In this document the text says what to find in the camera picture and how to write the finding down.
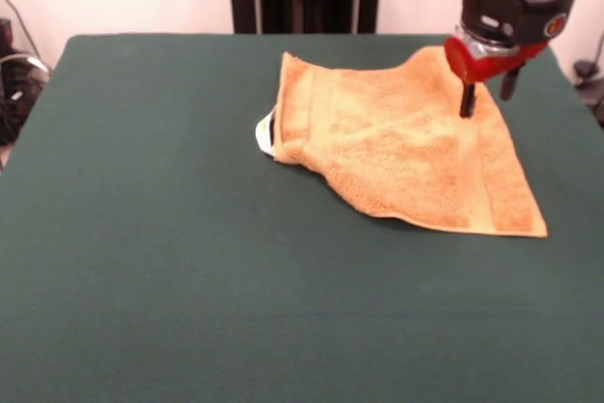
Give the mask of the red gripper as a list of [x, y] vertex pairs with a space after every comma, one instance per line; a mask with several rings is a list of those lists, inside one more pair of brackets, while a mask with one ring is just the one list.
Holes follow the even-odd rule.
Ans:
[[547, 42], [504, 47], [480, 42], [469, 36], [449, 36], [445, 40], [446, 61], [451, 72], [463, 82], [460, 117], [471, 118], [476, 107], [476, 89], [484, 82], [504, 73], [499, 98], [509, 101], [515, 92], [521, 67], [537, 57], [547, 47]]

